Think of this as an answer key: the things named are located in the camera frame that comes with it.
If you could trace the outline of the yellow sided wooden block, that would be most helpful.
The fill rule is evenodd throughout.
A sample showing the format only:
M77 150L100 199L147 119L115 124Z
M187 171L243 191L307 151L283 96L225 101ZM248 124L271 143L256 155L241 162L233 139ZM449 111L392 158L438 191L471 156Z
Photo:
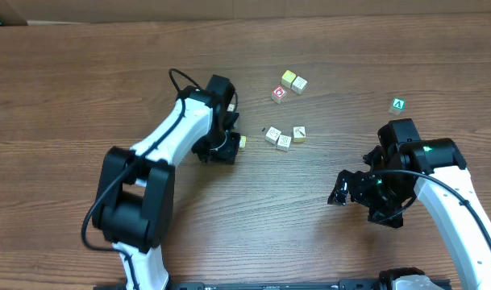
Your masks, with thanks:
M245 148L246 142L247 142L247 137L244 136L244 135L241 135L240 136L240 141L239 141L239 149L240 150L243 150Z

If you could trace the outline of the wooden block with squiggle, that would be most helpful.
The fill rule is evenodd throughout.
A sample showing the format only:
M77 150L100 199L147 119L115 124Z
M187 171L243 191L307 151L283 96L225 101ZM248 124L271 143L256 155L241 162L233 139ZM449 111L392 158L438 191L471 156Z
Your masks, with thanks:
M265 139L269 143L276 145L280 136L281 136L281 131L271 126L266 132Z

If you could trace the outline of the wooden block number three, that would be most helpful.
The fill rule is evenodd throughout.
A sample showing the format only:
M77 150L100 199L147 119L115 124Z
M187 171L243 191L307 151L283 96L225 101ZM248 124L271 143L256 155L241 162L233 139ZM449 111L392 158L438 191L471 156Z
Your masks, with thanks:
M290 149L290 145L292 142L292 138L288 135L280 135L277 140L277 150L288 151Z

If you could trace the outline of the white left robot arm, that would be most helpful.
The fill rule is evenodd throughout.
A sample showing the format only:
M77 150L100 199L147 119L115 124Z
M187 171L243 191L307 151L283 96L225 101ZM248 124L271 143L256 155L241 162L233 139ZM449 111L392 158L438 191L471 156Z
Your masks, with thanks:
M239 113L229 97L196 90L179 97L170 115L129 149L112 147L104 157L95 202L81 227L99 229L116 252L127 280L123 289L166 289L169 274L160 244L173 217L177 166L188 152L202 162L233 164L240 135L233 130Z

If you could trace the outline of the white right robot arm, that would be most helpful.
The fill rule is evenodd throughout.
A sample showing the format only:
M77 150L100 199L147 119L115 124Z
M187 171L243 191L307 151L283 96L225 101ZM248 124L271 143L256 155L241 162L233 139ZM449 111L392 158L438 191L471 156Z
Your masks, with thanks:
M491 221L455 143L381 140L363 160L369 171L341 171L328 204L356 202L368 208L369 222L400 228L404 212L420 201L439 229L462 288L491 289Z

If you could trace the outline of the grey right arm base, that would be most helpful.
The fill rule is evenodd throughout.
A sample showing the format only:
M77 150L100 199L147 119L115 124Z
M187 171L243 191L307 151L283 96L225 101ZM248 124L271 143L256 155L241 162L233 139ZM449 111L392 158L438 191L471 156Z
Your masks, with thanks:
M439 286L432 283L422 270L416 267L402 267L381 271L377 288L380 290L431 290L439 289Z

